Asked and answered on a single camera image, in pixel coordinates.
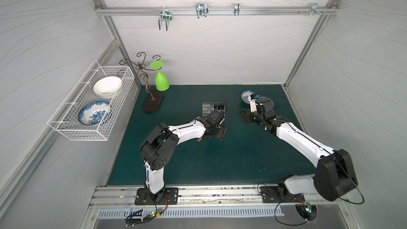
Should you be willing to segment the clear acrylic lipstick organizer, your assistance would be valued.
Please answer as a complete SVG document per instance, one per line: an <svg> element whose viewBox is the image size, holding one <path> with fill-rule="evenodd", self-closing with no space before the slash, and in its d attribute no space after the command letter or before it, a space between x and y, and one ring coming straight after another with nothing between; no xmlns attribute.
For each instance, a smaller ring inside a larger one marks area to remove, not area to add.
<svg viewBox="0 0 407 229"><path fill-rule="evenodd" d="M227 111L227 104L224 102L203 102L202 103L202 117L208 117L214 110L222 112Z"/></svg>

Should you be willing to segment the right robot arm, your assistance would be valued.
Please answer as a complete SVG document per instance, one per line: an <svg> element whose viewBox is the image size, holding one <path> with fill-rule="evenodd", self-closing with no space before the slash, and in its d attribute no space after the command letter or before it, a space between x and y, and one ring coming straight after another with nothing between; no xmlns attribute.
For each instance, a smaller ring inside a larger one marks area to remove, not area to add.
<svg viewBox="0 0 407 229"><path fill-rule="evenodd" d="M299 151L316 168L313 175L282 179L277 187L280 201L290 201L304 194L318 194L325 200L335 201L358 188L353 161L347 151L322 144L284 116L277 115L274 102L269 97L247 90L242 93L242 100L250 106L250 109L241 111L245 123L262 126Z"/></svg>

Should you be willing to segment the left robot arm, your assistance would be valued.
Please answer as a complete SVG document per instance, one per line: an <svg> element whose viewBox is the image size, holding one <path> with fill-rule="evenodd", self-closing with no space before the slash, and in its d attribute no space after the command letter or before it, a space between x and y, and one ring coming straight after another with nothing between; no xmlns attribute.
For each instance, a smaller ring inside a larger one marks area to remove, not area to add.
<svg viewBox="0 0 407 229"><path fill-rule="evenodd" d="M225 112L214 110L207 117L197 117L189 123L168 126L158 124L140 146L146 169L145 189L156 196L165 189L164 167L179 144L189 140L201 142L214 137L223 140L226 133Z"/></svg>

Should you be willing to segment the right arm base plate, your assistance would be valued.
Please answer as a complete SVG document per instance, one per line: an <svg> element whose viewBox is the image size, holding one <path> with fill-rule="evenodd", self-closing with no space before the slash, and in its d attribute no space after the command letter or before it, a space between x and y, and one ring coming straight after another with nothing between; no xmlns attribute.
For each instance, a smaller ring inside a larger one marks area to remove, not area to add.
<svg viewBox="0 0 407 229"><path fill-rule="evenodd" d="M262 202L266 204L305 202L303 194L291 194L282 186L260 186L258 192Z"/></svg>

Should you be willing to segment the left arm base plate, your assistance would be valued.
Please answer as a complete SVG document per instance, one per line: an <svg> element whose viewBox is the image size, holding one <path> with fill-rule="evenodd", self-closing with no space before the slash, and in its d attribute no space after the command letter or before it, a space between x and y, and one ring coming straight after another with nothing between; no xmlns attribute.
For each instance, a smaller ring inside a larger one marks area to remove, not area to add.
<svg viewBox="0 0 407 229"><path fill-rule="evenodd" d="M137 190L135 205L176 205L178 203L179 188L164 187L156 194L152 194L148 188Z"/></svg>

